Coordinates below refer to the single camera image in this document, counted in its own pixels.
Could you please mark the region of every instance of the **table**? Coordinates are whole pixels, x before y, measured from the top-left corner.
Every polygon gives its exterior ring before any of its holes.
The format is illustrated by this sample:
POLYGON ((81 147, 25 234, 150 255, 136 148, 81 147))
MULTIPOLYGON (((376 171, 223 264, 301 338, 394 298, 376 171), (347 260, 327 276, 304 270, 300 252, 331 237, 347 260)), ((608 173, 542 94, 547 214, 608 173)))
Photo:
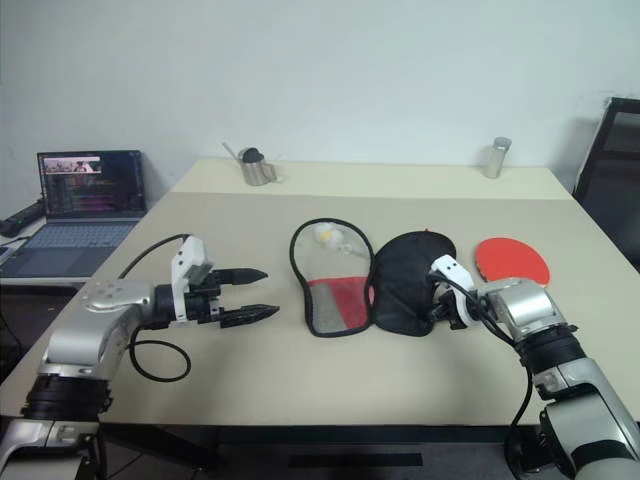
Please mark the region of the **table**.
MULTIPOLYGON (((424 338, 375 326, 337 339, 309 333, 287 249, 295 228, 319 216, 355 223, 374 249, 398 234, 428 227, 454 241, 468 268, 473 248, 488 237, 529 243, 547 260, 549 292, 566 319, 580 327, 585 351, 640 418, 633 369, 640 276, 547 169, 504 169, 498 180, 489 180, 472 167, 277 167, 283 183, 249 187, 233 161, 199 161, 98 270, 95 280, 114 278, 151 243, 193 232, 207 241, 217 268, 247 266, 270 275, 253 285, 223 287, 223 306, 281 306, 274 317, 250 326, 189 325, 141 335, 185 348, 192 373, 178 383, 153 383, 124 358, 104 422, 508 424, 524 394, 524 371, 515 353, 483 328, 454 332, 442 324, 424 338)), ((168 283, 176 247, 157 250, 130 277, 168 283)), ((65 312, 0 387, 3 415, 19 413, 48 337, 65 312)), ((161 347, 141 348, 139 356, 159 375, 182 369, 181 360, 161 347)), ((535 398, 523 422, 538 423, 542 405, 535 398)))

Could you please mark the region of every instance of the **white wall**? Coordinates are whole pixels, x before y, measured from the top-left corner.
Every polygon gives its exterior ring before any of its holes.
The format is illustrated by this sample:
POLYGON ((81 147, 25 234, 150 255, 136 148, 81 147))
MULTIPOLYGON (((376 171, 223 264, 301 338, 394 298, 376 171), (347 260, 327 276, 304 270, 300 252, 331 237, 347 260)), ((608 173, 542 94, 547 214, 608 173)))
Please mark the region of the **white wall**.
POLYGON ((221 140, 468 164, 505 135, 568 185, 604 100, 640 95, 638 0, 0 1, 0 216, 37 151, 140 148, 158 198, 221 140))

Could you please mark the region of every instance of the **laptop screen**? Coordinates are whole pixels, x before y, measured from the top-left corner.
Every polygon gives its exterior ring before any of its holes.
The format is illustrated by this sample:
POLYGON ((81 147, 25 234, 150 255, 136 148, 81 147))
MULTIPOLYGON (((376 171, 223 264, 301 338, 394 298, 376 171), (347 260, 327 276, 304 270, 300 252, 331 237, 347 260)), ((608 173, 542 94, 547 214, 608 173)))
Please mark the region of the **laptop screen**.
POLYGON ((137 218, 146 205, 137 150, 38 154, 50 218, 137 218))

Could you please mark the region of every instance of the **laptop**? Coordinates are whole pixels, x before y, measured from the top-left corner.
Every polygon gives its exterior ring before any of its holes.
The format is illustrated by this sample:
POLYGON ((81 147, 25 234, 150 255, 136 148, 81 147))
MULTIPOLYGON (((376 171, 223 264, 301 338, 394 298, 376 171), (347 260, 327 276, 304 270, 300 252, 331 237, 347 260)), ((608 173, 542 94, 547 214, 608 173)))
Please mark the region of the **laptop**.
POLYGON ((38 153, 46 224, 3 278, 90 277, 146 213, 138 150, 38 153))

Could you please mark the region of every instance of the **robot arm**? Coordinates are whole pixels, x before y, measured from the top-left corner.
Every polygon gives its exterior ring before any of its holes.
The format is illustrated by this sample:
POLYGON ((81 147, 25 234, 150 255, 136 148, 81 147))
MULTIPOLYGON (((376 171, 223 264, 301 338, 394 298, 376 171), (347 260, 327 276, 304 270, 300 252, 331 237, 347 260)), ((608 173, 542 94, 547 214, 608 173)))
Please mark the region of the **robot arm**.
MULTIPOLYGON (((447 257, 432 270, 454 282, 464 278, 459 272, 464 269, 447 257)), ((551 401, 540 421, 559 469, 579 480, 640 478, 638 425, 546 290, 531 280, 510 278, 484 284, 475 295, 507 327, 538 394, 551 401)), ((461 317, 478 318, 466 300, 456 307, 461 317)))
POLYGON ((52 468, 65 478, 85 465, 85 450, 99 430, 98 414, 111 405, 109 381, 137 329, 167 328, 219 321, 222 328, 253 323, 273 315, 278 307, 249 305, 225 311, 219 306, 221 285, 241 285, 267 275, 254 269, 212 270, 202 241, 189 237, 172 262, 172 285, 118 279, 95 283, 53 332, 38 377, 29 392, 23 418, 9 425, 0 445, 0 477, 24 474, 25 468, 52 468), (9 462, 17 451, 62 452, 42 462, 9 462))

